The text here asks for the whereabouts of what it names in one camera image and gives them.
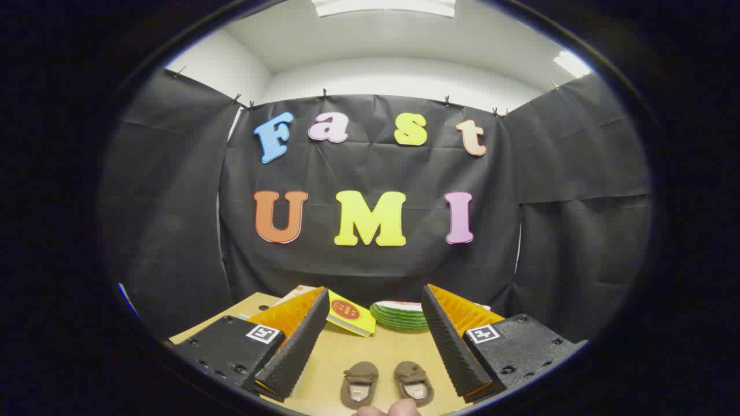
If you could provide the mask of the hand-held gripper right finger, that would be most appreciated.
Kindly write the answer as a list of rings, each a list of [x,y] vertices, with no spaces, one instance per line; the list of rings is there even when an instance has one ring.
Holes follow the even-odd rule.
[[[431,284],[423,288],[421,306],[447,375],[466,403],[528,384],[586,345],[529,314],[503,318]]]

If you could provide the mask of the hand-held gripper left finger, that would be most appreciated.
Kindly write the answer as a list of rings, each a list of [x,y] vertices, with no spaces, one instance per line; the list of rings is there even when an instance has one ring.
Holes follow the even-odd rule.
[[[225,314],[173,351],[231,390],[283,402],[304,373],[329,311],[330,292],[317,287],[246,320]]]

